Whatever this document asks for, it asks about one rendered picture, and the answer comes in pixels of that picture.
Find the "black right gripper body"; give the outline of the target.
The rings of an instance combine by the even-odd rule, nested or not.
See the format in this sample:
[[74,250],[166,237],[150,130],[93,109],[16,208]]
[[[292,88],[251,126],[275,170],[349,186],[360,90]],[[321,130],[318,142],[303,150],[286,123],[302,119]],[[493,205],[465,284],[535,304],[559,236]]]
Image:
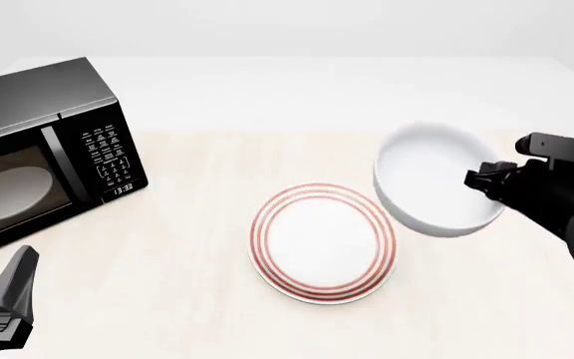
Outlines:
[[482,162],[477,172],[467,171],[463,183],[471,189],[484,193],[488,199],[502,202],[505,193],[504,183],[516,170],[517,164],[512,162]]

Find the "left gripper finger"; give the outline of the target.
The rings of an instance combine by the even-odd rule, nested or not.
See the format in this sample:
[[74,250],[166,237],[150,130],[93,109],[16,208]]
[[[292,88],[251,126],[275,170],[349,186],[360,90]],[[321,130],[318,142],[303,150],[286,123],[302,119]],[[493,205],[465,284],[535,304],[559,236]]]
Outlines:
[[33,285],[39,253],[30,245],[22,245],[0,273],[0,314],[22,319],[32,325]]

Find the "white bowl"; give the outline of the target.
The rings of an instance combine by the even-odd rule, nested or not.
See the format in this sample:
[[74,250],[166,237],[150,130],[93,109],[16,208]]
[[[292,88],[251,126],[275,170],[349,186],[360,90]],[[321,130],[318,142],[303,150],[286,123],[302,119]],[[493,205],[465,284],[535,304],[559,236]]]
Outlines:
[[373,186],[399,223],[438,238],[470,235],[504,205],[464,184],[470,171],[500,161],[481,137],[450,125],[413,123],[388,134],[373,163]]

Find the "flat black plate on stalk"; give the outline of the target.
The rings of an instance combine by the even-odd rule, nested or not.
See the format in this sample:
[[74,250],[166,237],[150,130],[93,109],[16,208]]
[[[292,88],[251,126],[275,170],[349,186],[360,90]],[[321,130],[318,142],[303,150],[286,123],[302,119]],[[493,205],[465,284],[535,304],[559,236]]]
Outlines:
[[521,155],[546,159],[554,173],[574,177],[574,138],[532,133],[517,140],[515,149]]

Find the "white microwave turntable plate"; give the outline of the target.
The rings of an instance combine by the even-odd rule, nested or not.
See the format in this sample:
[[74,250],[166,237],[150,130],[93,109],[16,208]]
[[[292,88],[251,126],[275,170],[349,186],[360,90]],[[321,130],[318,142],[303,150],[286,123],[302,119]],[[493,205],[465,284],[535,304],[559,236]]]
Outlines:
[[40,167],[17,167],[0,173],[0,220],[34,207],[52,185],[53,176]]

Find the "white plate with red rings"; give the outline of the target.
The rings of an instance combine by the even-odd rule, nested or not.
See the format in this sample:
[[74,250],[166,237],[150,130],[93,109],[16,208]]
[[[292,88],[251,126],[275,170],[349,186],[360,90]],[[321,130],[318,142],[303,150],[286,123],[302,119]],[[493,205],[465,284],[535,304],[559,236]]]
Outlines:
[[358,301],[389,279],[393,224],[367,196],[338,184],[297,184],[275,193],[252,220],[248,255],[277,291],[310,304]]

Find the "black microwave oven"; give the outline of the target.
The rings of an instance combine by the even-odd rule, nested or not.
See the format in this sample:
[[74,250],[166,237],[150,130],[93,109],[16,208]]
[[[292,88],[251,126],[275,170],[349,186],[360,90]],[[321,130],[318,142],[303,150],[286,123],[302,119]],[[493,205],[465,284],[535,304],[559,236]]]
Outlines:
[[120,101],[86,58],[0,76],[0,173],[18,167],[53,185],[0,220],[0,247],[148,185]]

